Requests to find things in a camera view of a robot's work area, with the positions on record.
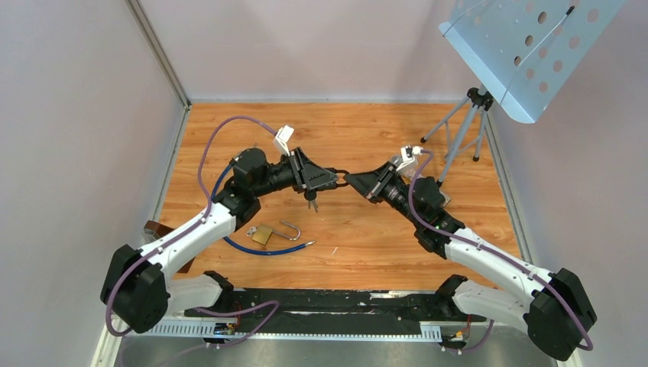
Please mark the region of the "brass padlock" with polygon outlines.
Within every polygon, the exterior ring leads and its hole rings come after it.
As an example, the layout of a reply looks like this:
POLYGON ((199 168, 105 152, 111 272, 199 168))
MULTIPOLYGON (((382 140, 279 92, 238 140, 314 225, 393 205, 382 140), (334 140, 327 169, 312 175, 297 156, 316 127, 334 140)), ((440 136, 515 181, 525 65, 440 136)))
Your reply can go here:
POLYGON ((256 242, 260 245, 265 246, 270 238, 274 236, 281 237, 288 241, 294 242, 301 237, 301 230, 292 223, 286 221, 280 221, 280 224, 286 226, 288 229, 291 229, 291 233, 285 233, 278 231, 272 226, 266 224, 260 224, 259 226, 252 226, 246 232, 246 236, 249 237, 253 242, 256 242))

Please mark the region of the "small black padlock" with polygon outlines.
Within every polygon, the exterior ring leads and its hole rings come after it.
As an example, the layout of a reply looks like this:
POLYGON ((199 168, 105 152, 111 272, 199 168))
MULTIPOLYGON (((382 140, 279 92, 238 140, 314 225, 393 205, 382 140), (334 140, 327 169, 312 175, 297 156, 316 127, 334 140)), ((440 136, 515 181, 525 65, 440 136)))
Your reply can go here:
POLYGON ((347 187, 349 183, 345 180, 345 175, 349 174, 347 170, 335 169, 335 175, 337 176, 337 181, 335 182, 336 188, 347 187))

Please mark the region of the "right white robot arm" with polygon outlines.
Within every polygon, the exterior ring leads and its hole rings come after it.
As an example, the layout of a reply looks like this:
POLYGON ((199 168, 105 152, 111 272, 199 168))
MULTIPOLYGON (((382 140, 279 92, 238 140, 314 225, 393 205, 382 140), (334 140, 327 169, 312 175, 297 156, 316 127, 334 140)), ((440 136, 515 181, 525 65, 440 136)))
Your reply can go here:
POLYGON ((524 332, 546 355, 568 360, 577 349, 591 350, 588 331, 597 315, 577 274, 553 272, 492 245, 444 208, 433 177, 407 183, 394 164, 345 174, 344 180, 371 203, 388 203, 414 225, 414 236, 428 252, 464 265, 497 285, 492 289, 464 276, 448 278, 436 298, 446 319, 461 313, 486 317, 524 332))

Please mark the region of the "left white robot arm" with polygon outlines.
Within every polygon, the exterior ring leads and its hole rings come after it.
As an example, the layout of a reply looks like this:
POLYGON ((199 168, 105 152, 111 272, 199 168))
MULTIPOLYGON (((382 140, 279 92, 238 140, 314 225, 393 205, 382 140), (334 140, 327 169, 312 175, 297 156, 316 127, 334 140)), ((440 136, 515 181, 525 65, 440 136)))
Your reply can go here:
POLYGON ((213 242, 246 225, 260 210, 262 196, 291 188, 312 201, 319 191, 338 187, 339 172, 314 163, 301 148, 275 164, 260 148, 248 148, 228 166, 232 176, 189 222, 140 248, 123 245, 115 251, 100 294, 108 326, 117 316, 128 331, 144 333, 166 315, 197 307, 216 316, 228 314, 234 295, 215 275, 173 276, 213 242))

